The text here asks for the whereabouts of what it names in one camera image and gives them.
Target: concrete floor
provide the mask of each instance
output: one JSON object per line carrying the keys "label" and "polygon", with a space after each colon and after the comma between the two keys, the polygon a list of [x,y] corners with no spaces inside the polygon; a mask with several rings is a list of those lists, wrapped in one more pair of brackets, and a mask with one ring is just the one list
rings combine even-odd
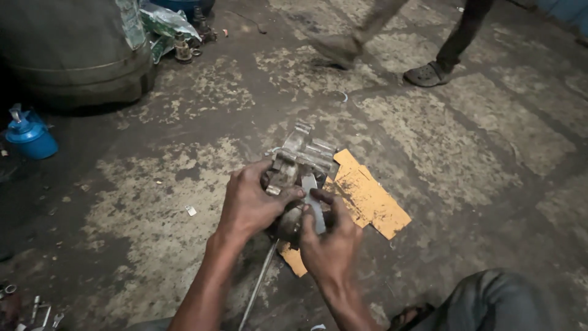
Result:
{"label": "concrete floor", "polygon": [[[344,72],[317,66],[306,35],[345,32],[368,2],[219,2],[214,26],[230,37],[193,64],[164,59],[137,104],[49,119],[60,152],[0,187],[1,236],[18,252],[0,276],[20,286],[27,315],[39,294],[71,329],[172,316],[228,173],[280,145],[300,118],[350,149],[413,219],[391,241],[365,230],[358,273],[378,321],[503,266],[545,287],[560,329],[588,330],[588,50],[499,1],[450,84],[403,84],[404,70],[434,59],[458,6],[411,0]],[[268,245],[256,237],[239,259],[223,329],[236,328]],[[251,329],[321,323],[336,328],[312,279],[276,257]]]}

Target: blue container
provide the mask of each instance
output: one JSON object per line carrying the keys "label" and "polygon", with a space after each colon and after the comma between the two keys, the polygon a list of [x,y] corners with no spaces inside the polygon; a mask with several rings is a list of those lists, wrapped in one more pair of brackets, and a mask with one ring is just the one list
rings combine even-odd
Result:
{"label": "blue container", "polygon": [[186,13],[188,22],[193,22],[194,6],[202,8],[202,14],[208,16],[216,0],[150,0],[152,4],[171,9],[175,12],[183,10]]}
{"label": "blue container", "polygon": [[22,155],[40,160],[57,152],[57,142],[34,111],[21,112],[21,105],[15,104],[10,113],[14,120],[8,124],[6,140]]}

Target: shoe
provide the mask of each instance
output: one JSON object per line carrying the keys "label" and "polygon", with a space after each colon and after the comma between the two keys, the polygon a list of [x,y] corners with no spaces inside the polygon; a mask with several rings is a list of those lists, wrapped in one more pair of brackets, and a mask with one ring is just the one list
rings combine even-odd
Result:
{"label": "shoe", "polygon": [[410,69],[404,73],[404,79],[420,87],[433,87],[447,84],[452,69],[443,69],[436,61],[429,62],[422,67]]}
{"label": "shoe", "polygon": [[316,37],[310,45],[345,69],[352,69],[355,58],[363,52],[362,44],[351,35]]}

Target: right hand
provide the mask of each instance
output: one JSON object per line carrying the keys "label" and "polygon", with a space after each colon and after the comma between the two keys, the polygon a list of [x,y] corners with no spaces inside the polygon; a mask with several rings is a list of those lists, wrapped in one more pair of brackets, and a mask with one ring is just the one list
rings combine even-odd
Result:
{"label": "right hand", "polygon": [[348,286],[355,278],[362,228],[351,219],[343,198],[318,189],[311,189],[310,194],[330,205],[335,223],[330,231],[319,237],[315,232],[313,209],[310,205],[304,206],[299,244],[302,262],[319,287]]}

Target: left hand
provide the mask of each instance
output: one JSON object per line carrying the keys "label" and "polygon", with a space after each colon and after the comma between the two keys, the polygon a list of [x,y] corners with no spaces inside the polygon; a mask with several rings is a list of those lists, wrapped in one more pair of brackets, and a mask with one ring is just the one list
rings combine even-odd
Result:
{"label": "left hand", "polygon": [[233,171],[226,185],[217,232],[249,240],[268,228],[287,204],[304,198],[306,193],[299,186],[286,188],[276,197],[267,195],[260,180],[271,165],[272,160],[263,160]]}

